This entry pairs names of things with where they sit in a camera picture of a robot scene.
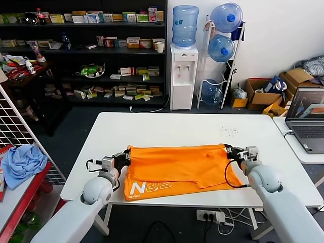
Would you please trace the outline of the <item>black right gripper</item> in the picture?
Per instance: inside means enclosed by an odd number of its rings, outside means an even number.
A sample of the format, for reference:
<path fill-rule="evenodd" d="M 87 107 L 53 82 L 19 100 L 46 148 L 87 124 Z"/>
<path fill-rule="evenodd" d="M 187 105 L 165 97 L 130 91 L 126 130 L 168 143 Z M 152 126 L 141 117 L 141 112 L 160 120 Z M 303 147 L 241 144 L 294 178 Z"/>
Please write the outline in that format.
<path fill-rule="evenodd" d="M 233 147 L 229 144 L 224 144 L 226 150 L 226 156 L 231 160 L 244 160 L 244 152 L 245 150 L 240 147 Z"/>

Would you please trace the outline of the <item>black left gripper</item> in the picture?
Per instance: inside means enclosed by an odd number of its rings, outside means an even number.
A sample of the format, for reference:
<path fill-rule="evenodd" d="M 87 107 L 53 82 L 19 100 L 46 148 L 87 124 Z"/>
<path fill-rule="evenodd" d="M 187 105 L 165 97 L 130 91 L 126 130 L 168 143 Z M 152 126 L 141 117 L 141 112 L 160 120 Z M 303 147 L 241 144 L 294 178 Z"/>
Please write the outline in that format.
<path fill-rule="evenodd" d="M 130 149 L 126 149 L 124 152 L 116 153 L 112 156 L 114 160 L 114 168 L 122 169 L 124 166 L 130 166 Z"/>

